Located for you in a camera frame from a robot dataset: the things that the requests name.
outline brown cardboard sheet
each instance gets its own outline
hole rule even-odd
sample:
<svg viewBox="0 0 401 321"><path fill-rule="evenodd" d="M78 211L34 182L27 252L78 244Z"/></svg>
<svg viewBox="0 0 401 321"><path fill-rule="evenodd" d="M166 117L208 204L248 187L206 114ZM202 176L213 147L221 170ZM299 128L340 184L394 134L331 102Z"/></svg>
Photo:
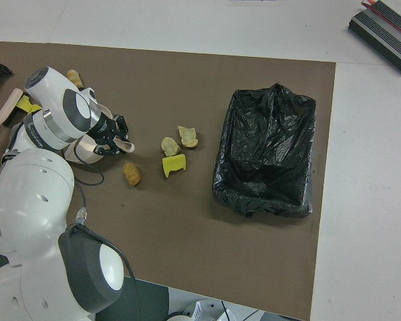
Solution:
<svg viewBox="0 0 401 321"><path fill-rule="evenodd" d="M134 154L104 158L106 180L85 187L88 226L121 247L137 278L262 310L309 319L335 64L143 51L76 45L0 43L0 107L41 66L77 70L98 102L125 117ZM246 219L217 205L213 169L223 120L237 89L280 82L317 101L313 215L257 213ZM179 141L177 126L195 127L199 145L183 150L187 170L162 171L160 143ZM0 158L9 129L0 128ZM135 162L142 182L127 184L122 166ZM75 174L97 181L76 166ZM74 191L68 223L80 206Z"/></svg>

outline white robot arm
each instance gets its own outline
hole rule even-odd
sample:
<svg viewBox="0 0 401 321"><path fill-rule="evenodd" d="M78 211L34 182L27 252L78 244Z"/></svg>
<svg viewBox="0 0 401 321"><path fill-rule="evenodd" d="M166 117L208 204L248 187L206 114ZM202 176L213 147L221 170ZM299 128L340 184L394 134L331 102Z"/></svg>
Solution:
<svg viewBox="0 0 401 321"><path fill-rule="evenodd" d="M84 225L67 227L74 176L56 152L89 135L100 156L131 152L126 123L110 118L94 91L80 92L52 68L25 90L43 110L14 128L0 173L0 320L79 321L116 301L121 253Z"/></svg>

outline cable connector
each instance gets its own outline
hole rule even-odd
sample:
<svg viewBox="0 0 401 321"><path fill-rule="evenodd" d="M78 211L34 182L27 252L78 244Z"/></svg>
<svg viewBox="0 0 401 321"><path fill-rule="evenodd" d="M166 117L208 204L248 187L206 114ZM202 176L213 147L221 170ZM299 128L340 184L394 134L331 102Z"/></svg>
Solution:
<svg viewBox="0 0 401 321"><path fill-rule="evenodd" d="M84 225L86 221L86 217L88 216L88 212L86 211L86 207L80 208L76 215L76 223L80 225Z"/></svg>

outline white table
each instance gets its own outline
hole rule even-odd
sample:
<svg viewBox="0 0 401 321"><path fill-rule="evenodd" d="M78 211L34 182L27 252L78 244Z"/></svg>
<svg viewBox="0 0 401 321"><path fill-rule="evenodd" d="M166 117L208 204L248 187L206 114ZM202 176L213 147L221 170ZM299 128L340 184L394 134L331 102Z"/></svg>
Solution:
<svg viewBox="0 0 401 321"><path fill-rule="evenodd" d="M401 14L401 0L386 3ZM401 75L360 0L0 1L0 41L337 62L312 321L401 320Z"/></svg>

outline brown mat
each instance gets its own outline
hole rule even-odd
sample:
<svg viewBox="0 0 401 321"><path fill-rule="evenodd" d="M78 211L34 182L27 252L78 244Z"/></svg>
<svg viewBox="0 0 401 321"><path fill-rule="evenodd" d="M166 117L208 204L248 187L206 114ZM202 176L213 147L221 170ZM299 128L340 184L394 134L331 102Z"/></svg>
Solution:
<svg viewBox="0 0 401 321"><path fill-rule="evenodd" d="M124 250L137 278L309 319L334 63L38 43L0 43L0 63L15 73L0 82L0 107L32 72L51 66L79 71L101 104L125 116L136 152L98 163L106 181L85 188L87 224ZM275 82L317 101L314 214L305 219L267 213L246 219L217 205L211 192L232 93ZM179 141L177 125L196 127L199 146L183 151L186 172L165 179L160 142L165 136ZM8 135L0 128L0 157ZM122 174L127 161L142 172L136 188ZM75 174L97 179L79 169ZM79 206L75 191L69 223Z"/></svg>

